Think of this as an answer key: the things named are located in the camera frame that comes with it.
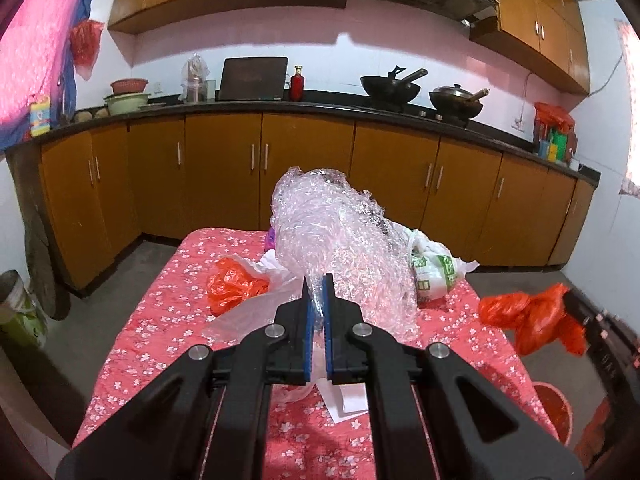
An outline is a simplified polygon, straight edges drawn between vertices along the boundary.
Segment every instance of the wok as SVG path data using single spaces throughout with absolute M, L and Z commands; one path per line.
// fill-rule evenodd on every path
M 473 119 L 482 111 L 482 97 L 488 95 L 489 90 L 483 88 L 472 94 L 460 85 L 442 86 L 429 92 L 431 104 L 443 116 L 456 117 L 462 120 Z
M 415 99 L 420 87 L 412 83 L 427 75 L 427 70 L 421 68 L 403 79 L 396 79 L 396 75 L 405 68 L 396 66 L 386 77 L 378 75 L 366 75 L 360 78 L 364 91 L 375 101 L 404 105 Z

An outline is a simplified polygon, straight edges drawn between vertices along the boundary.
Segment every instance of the electrical wire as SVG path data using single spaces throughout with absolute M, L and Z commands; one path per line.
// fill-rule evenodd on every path
M 602 85 L 600 88 L 598 88 L 596 91 L 591 92 L 589 94 L 589 97 L 596 95 L 598 92 L 602 92 L 604 90 L 604 87 L 607 86 L 609 84 L 609 81 L 611 81 L 611 78 L 613 78 L 613 75 L 616 73 L 616 69 L 618 68 L 618 66 L 620 65 L 620 62 L 622 61 L 622 58 L 625 57 L 625 53 L 623 52 L 622 54 L 620 54 L 620 58 L 618 59 L 618 62 L 616 63 L 615 67 L 613 67 L 613 70 L 611 71 L 611 75 L 609 76 L 609 78 L 607 79 L 606 83 L 604 83 L 604 85 Z

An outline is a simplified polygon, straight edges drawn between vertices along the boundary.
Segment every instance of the bubble wrap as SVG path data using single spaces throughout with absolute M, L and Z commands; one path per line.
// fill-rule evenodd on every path
M 322 325 L 322 277 L 334 275 L 335 293 L 354 301 L 364 319 L 408 341 L 417 336 L 415 282 L 402 238 L 368 192 L 343 173 L 290 168 L 271 200 L 276 257 L 305 275 Z

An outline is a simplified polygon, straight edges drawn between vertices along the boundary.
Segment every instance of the purple object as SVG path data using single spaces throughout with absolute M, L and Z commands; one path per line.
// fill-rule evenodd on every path
M 267 235 L 264 237 L 264 252 L 276 248 L 276 231 L 273 227 L 269 227 Z

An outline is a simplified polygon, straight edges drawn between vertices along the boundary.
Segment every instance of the black countertop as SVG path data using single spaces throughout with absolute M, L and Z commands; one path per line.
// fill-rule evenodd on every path
M 435 118 L 436 111 L 432 108 L 423 108 L 415 105 L 406 105 L 402 110 L 390 111 L 372 108 L 370 99 L 366 96 L 353 94 L 340 94 L 336 92 L 306 91 L 303 102 L 292 101 L 207 101 L 198 104 L 171 104 L 176 102 L 175 97 L 161 98 L 169 101 L 167 106 L 152 108 L 149 110 L 121 114 L 100 119 L 92 119 L 82 123 L 72 123 L 51 130 L 50 132 L 29 140 L 29 143 L 44 144 L 54 140 L 83 132 L 92 128 L 107 126 L 108 124 L 121 123 L 123 121 L 135 121 L 146 118 L 174 116 L 182 114 L 204 113 L 240 113 L 240 112 L 265 112 L 288 114 L 315 114 L 337 118 L 352 119 L 355 121 L 370 121 L 392 126 L 401 126 L 425 133 L 437 134 L 450 139 L 462 140 L 491 148 L 503 153 L 519 156 L 532 160 L 542 166 L 564 173 L 574 178 L 587 181 L 594 187 L 598 186 L 600 173 L 591 168 L 583 167 L 579 172 L 572 171 L 568 167 L 549 162 L 531 153 L 532 144 L 524 139 L 513 136 L 491 126 L 476 121 L 469 121 L 465 127 L 460 124 L 449 124 Z M 10 148 L 19 149 L 21 144 Z

